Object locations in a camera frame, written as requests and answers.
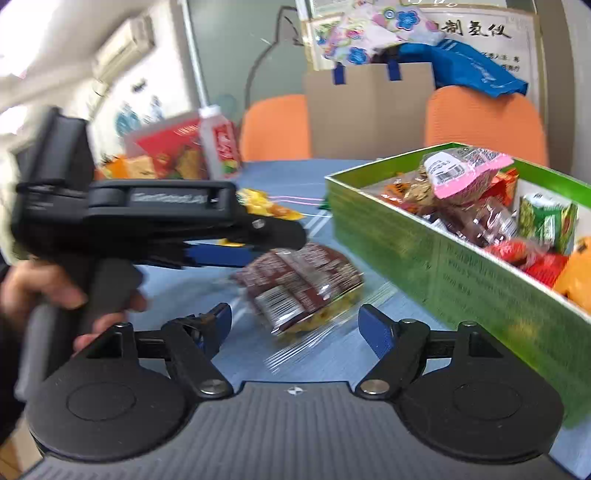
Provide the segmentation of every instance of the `cardboard box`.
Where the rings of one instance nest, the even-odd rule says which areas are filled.
[[[427,101],[435,90],[430,63],[403,63],[401,80],[386,64],[308,72],[308,103],[314,158],[373,160],[416,150],[424,144]]]

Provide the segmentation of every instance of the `pink snack bag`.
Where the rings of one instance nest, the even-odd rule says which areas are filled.
[[[502,168],[513,163],[504,153],[486,148],[448,148],[423,157],[435,197],[453,205],[478,200]]]

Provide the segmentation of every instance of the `red candy wrapper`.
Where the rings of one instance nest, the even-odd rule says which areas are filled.
[[[515,198],[515,190],[517,189],[517,180],[519,180],[519,172],[516,168],[508,171],[500,171],[492,179],[489,189],[482,194],[481,200],[489,197],[494,197],[507,208],[513,205]]]
[[[535,263],[526,268],[524,272],[552,288],[568,261],[569,258],[564,255],[545,254],[538,257]]]
[[[507,240],[486,247],[485,250],[511,265],[519,266],[525,263],[530,255],[530,243],[521,239]]]

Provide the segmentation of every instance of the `red bottle label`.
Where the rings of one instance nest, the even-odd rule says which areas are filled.
[[[224,175],[230,176],[238,171],[240,160],[232,124],[227,123],[213,128],[216,140],[217,157],[223,164]]]

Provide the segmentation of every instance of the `pink string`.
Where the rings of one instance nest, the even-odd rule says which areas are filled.
[[[307,202],[296,202],[295,200],[281,200],[281,199],[273,199],[277,203],[296,203],[298,205],[310,205],[312,207],[319,207],[319,203],[307,203]]]
[[[276,199],[293,199],[293,200],[315,200],[317,202],[322,202],[323,199],[311,199],[308,197],[290,197],[289,195],[278,195],[275,197],[269,197],[272,200],[276,200]]]

